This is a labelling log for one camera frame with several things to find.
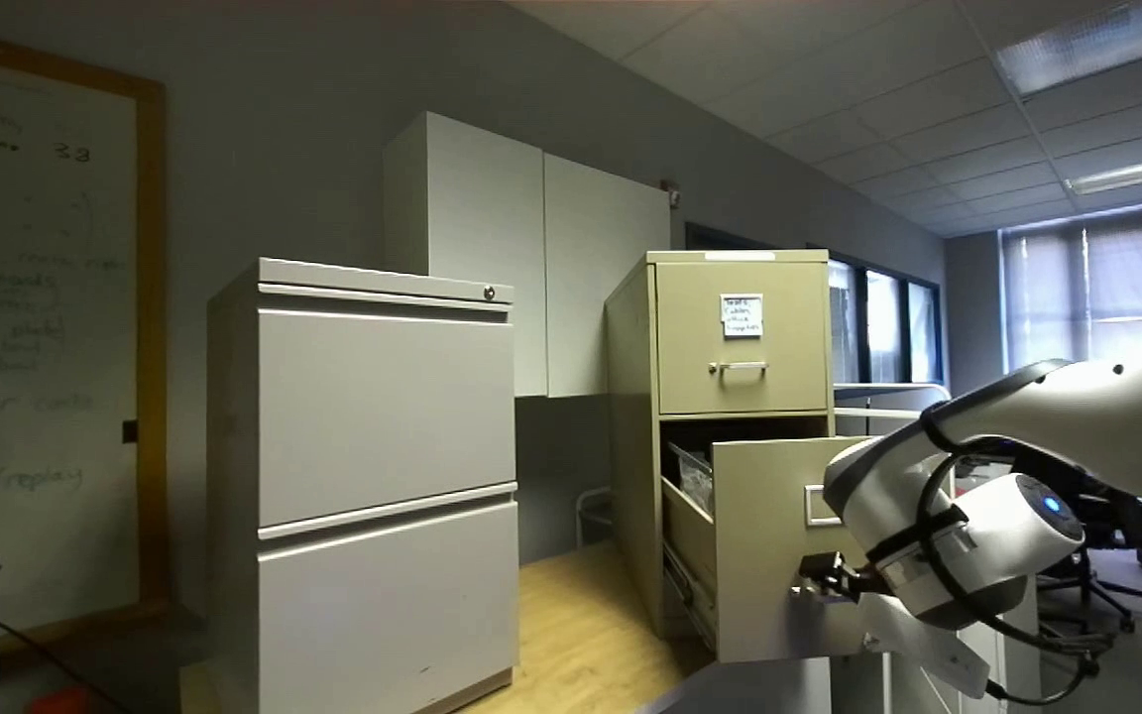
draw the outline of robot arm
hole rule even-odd
[[[948,468],[956,452],[983,444],[1031,448],[1142,496],[1142,349],[1122,361],[1019,369],[829,464],[825,500],[880,579],[876,607],[892,615],[892,639],[912,643],[920,662],[944,662],[944,631],[975,623],[975,611],[1011,611],[1027,575],[1083,543],[1063,500],[1027,476],[960,492]],[[940,674],[975,694],[983,670],[964,670],[975,666]]]

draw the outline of white robot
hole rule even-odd
[[[956,460],[983,448],[1023,448],[1142,496],[1142,349],[1122,361],[1019,369],[979,393],[932,405],[884,440],[841,452],[825,472],[825,500],[864,547],[868,567],[849,571],[841,559],[825,559],[805,575],[860,599],[868,631],[888,651],[916,658],[956,690],[1043,702],[991,682],[952,631],[979,619],[1011,639],[1075,655],[1071,686],[1079,686],[1106,639],[1043,639],[999,615],[1023,599],[1027,575],[1083,543],[1083,528],[1055,492],[1019,472],[964,492]]]

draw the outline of whiteboard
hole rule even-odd
[[[139,99],[0,63],[0,619],[143,599]]]

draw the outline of drawer handle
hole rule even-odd
[[[718,377],[726,389],[757,385],[765,381],[765,361],[710,361],[706,373]]]

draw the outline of window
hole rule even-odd
[[[1007,369],[1142,341],[1142,218],[1003,234]]]
[[[833,381],[940,385],[940,290],[833,258]]]

